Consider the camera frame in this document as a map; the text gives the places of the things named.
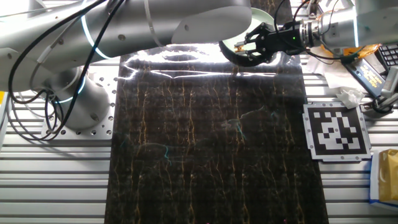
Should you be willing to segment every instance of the dark marble board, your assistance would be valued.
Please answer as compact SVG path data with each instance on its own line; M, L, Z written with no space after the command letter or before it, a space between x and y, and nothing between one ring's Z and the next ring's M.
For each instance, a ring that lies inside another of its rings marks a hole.
M217 44L171 45L119 77L106 223L328 223L299 57L240 68Z

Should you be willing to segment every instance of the cable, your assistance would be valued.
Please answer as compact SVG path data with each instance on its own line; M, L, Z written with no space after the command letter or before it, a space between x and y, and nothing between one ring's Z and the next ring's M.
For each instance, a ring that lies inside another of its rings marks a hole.
M34 9L34 10L26 11L26 12L18 12L18 13L15 13L15 14L9 14L9 15L0 16L0 18L10 17L10 16L18 16L18 15L23 15L23 14L33 13L33 12L51 11L52 9L54 9L54 7L52 7L52 8L43 8L43 9Z
M320 34L320 36L325 35L327 32L329 32L330 27L331 27L331 17L333 16L333 13L335 12L335 7L336 7L338 1L340 1L340 0L337 0L336 3L335 3L335 5L334 5L333 8L331 9L330 21L329 21L329 27L328 27L328 29L327 29L324 33Z
M108 26L109 26L109 23L111 22L112 18L114 17L114 15L116 14L116 12L118 11L118 9L120 8L120 6L121 6L121 4L122 4L123 2L124 2L124 0L120 0L120 1L118 2L118 4L115 6L115 8L112 10L111 14L110 14L109 17L107 18L107 20L106 20L106 22L105 22L103 28L102 28L101 31L99 32L98 37L97 37L97 40L95 41L93 48L91 48L91 52L90 52L90 54L89 54L89 56L88 56L88 58L87 58L87 61L86 61L86 63L85 63L85 66L84 66L84 68L83 68L83 71L82 71L82 73L81 73L80 79L79 79L78 84L77 84L76 89L75 89L75 93L74 93L73 98L72 98L72 100L71 100L71 102L70 102L69 109L68 109L68 111L67 111L67 113L66 113L66 115L65 115L64 120L61 122L60 127L55 131L56 134L59 134L60 130L64 127L64 125L65 125L66 122L68 121L68 118L69 118L69 116L71 115L72 110L73 110L73 107L74 107L74 105L75 105L75 103L76 103L76 100L77 100L77 97L78 97L78 94L79 94L80 86L81 86L81 84L84 82L85 75L86 75L86 73L87 73L88 67L90 66L91 60L92 60L93 57L94 57L95 49L96 49L97 46L100 44L101 39L102 39L102 37L104 36L105 31L106 31L106 29L107 29Z
M32 102L32 101L34 101L35 99L37 99L37 98L40 96L40 94L42 94L42 93L47 93L47 96L46 96L46 105L45 105L45 106L46 106L46 111L47 111L47 109L48 109L47 104L48 104L48 102L49 102L49 97L50 97L49 93L50 93L50 92L49 92L48 90L42 90L42 91L40 91L33 99L31 99L31 100L29 100L29 101L18 101L18 100L13 99L12 97L15 98L15 96L13 96L13 94L12 94L12 79L13 79L13 76L15 75L16 69L18 68L19 64L22 62L23 58L29 53L29 51L32 50L43 38L45 38L45 37L46 37L47 35L49 35L51 32L53 32L53 31L55 31L56 29L58 29L60 26L66 24L68 21L70 21L70 20L72 20L72 19L74 19L74 18L76 18L76 17L78 17L78 16L80 16L80 15L82 15L82 14L86 14L89 10L91 10L92 8L96 7L97 5L101 4L101 3L104 2L104 1L105 1L105 0L96 1L94 4L92 4L92 5L90 5L90 6L86 7L86 8L84 8L83 10L80 10L79 12L73 14L72 16L66 18L65 20L63 20L63 21L59 22L58 24L56 24L55 26L51 27L49 30L47 30L45 33L43 33L40 37L38 37L33 43L31 43L31 45L28 46L28 48L25 49L25 51L21 54L21 56L17 59L16 63L14 64L13 69L12 69L11 74L10 74L10 78L9 78L9 85L11 86L11 88L9 88L9 91L10 91L10 93L11 93L11 94L9 94L9 96L10 96L10 98L11 98L10 102L11 102L12 109L13 109L13 112L14 112L14 116L16 117L17 122L18 122L18 123L20 124L20 126L26 131L26 133L29 134L29 135L32 137L32 139L30 139L30 138L24 136L22 133L20 133L20 132L16 129L16 127L14 126L14 124L11 123L11 126L12 126L13 129L14 129L21 137L23 137L24 139L26 139L26 140L28 140L28 141L51 141L51 140L53 140L54 138L56 138L56 137L58 136L58 134L60 133L60 130L61 130L61 129L64 127L64 125L66 124L67 119L68 119L68 117L70 116L70 113L72 112L73 105L74 105L74 102L76 101L77 95L76 95L76 92L75 92L74 97L73 97L72 102L71 102L71 105L70 105L70 107L69 107L68 113L67 113L67 115L65 116L65 118L63 117L63 110L62 110L62 107L57 103L57 101L55 101L55 100L52 101L54 110L56 110L56 107L57 107L57 106L59 106L59 108L60 108L61 115L62 115L62 117L61 117L62 123L61 123L60 127L59 127L56 131L54 131L54 129L57 127L56 123L57 123L57 120L58 120L58 119L55 119L54 127L52 128L52 131L51 131L50 133L48 133L46 136L44 136L44 137L42 137L42 138L38 138L37 136L34 136L34 135L30 134L29 131L28 131L28 130L22 125L22 123L20 122L20 120L19 120L19 118L18 118L18 116L17 116L17 114L16 114L16 111L15 111L15 107L14 107L14 102L13 102L13 100L14 100L15 102L17 102L17 103L18 103L18 102L22 102L22 104L26 104L27 102ZM102 38L102 35L104 34L104 30L105 30L105 29L106 29L106 28L103 27L103 30L101 30L101 31L103 31L102 34L100 34L100 35L101 35L101 38ZM92 54L92 55L88 58L88 64L90 64L90 62L91 62L93 56L94 56L94 54ZM80 79L80 80L84 80L84 77L85 77L85 76L84 76L83 74L85 74L85 73L82 73L82 76L81 76L81 79ZM55 133L55 135L54 135L53 137L51 137L50 139L47 139L47 138L51 135L51 133Z
M19 92L18 95L19 95L19 97L20 97L21 99L24 98L24 96L22 96L22 93L21 93L21 92ZM36 116L38 116L38 117L40 117L40 118L45 118L45 115L41 115L41 114L36 113L36 112L33 111L32 108L30 108L30 106L28 106L27 104L24 104L24 106L25 106L26 109L28 109L32 114L34 114L34 115L36 115Z
M77 21L79 21L79 17L76 18L73 22L71 22L62 32L61 34L55 39L55 41L52 42L40 55L40 57L37 59L37 64L36 67L33 69L32 75L30 76L29 80L29 86L30 89L33 90L33 81L36 76L36 73L39 69L39 67L46 61L48 56L50 55L51 51L57 46L57 44L62 40L63 36L72 28L73 25L76 24Z
M12 91L12 81L14 80L14 76L16 73L16 70L18 69L18 66L21 64L21 62L23 61L23 59L27 56L27 54L38 44L40 43L44 38L46 38L46 36L48 36L49 34L51 34L52 32L54 32L55 30L57 30L58 28L60 28L61 26L65 25L66 23L70 22L72 19L75 19L79 16L82 16L84 14L86 14L88 11L90 11L91 9L93 9L94 7L100 5L101 3L105 2L106 0L98 0L96 2L94 2L93 4L91 4L90 6L70 15L69 17L67 17L66 19L60 21L59 23L55 24L53 27L51 27L50 29L46 30L42 35L40 35L38 38L36 38L33 43L31 43L24 51L23 53L21 53L21 55L18 57L18 59L16 60L15 64L12 66L11 72L10 72L10 76L8 79L8 91L10 94L10 97L13 101L15 101L16 103L20 103L20 104L24 104L27 103L26 101L19 101L17 100L17 98L15 97L13 91Z
M285 39L283 39L282 38L282 36L279 34L279 30L278 30L278 26L277 26L277 15L278 15L278 12L279 12L279 9L280 9L280 7L282 6L282 4L285 2L286 0L282 0L281 2L280 2L280 4L279 4L279 6L278 6L278 8L277 8L277 10L276 10L276 12L275 12L275 19L274 19L274 27L275 27L275 32L276 32L276 35L278 36L278 38L281 40L281 41L283 41L285 44L287 44L287 45L289 45L289 46L291 46L291 47L293 47L293 48L296 48L296 49L299 49L299 50L303 50L303 51L306 51L306 53L307 54L309 54L309 55L311 55L312 57L316 57L317 59L325 59L325 60L342 60L342 59L346 59L346 58L349 58L349 57L352 57L352 56L354 56L354 55L356 55L358 52L356 52L356 53L353 53L353 54L351 54L351 55L348 55L348 56L341 56L341 57L324 57L324 56L321 56L321 55L317 55L317 54L315 54L315 53L312 53L311 52L311 50L310 49L305 49L304 47L299 47L299 46L296 46L296 45L292 45L291 43L288 43ZM295 12L295 14L294 14L294 17L293 17L293 22L295 23L296 22L296 17L297 17L297 14L299 13L299 10L302 8L302 7L304 7L304 5L306 4L306 3L308 3L310 0L305 0L303 3L301 3L301 5L297 8L297 10L296 10L296 12Z

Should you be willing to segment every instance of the yellow box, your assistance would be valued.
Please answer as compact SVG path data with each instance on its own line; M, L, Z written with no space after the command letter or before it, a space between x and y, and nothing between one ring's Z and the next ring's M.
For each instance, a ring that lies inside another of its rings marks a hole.
M390 149L380 153L379 200L386 203L398 202L398 150Z

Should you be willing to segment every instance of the aluminum profile table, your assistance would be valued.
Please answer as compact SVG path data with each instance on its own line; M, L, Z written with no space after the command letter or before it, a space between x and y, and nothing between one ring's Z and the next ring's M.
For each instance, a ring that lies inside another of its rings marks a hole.
M47 7L75 1L44 1ZM291 0L295 12L300 0ZM306 18L301 10L300 19ZM326 80L308 73L308 56L301 55L308 102L336 101ZM94 63L92 70L118 74L119 58ZM37 134L42 119L18 105L24 125ZM44 108L43 101L31 104ZM398 111L382 119L366 118L373 149L398 147ZM104 223L111 141L57 141L32 144L9 126L0 152L0 223ZM398 223L398 213L372 207L369 201L370 162L324 164L320 170L329 221Z

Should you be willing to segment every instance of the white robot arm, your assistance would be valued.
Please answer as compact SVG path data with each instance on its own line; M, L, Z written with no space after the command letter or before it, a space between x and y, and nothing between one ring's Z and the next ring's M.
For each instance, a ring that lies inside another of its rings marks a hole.
M0 22L0 91L8 91L11 67L40 34L97 0L56 7L24 22ZM83 65L109 12L117 1L105 1L71 26L29 78L42 52L70 24L38 44L16 72L13 91L41 86L54 74ZM167 44L216 42L245 31L251 23L249 0L134 0L125 1L110 23L92 62Z

